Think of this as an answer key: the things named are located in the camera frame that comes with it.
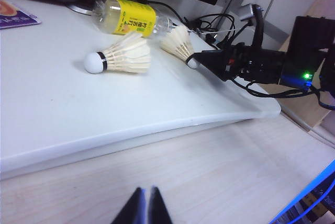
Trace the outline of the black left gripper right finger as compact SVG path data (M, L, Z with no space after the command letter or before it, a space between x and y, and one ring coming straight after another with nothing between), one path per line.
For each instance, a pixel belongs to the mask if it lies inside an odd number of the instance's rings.
M151 188L149 207L148 207L148 223L169 223L172 224L172 219L169 215L167 207L158 187Z

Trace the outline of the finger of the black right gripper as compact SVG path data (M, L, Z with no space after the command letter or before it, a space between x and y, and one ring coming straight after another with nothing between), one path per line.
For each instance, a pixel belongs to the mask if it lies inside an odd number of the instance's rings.
M195 52L188 57L188 61L191 59L196 59L199 61L200 58L221 58L225 60L227 58L227 51L223 49L219 50L203 50L201 52Z
M231 73L226 70L227 65L223 57L201 55L198 57L198 62L222 81L232 79Z

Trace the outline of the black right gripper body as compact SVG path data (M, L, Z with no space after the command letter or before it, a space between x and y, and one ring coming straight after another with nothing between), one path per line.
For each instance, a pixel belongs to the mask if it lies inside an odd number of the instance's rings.
M224 77L240 77L245 81L261 84L278 84L282 74L286 53L268 49L254 49L238 44L225 55Z

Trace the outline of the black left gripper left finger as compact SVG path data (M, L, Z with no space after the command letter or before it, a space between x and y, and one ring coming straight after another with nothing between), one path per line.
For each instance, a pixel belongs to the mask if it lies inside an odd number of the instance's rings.
M141 224L146 222L145 190L137 187L111 224Z

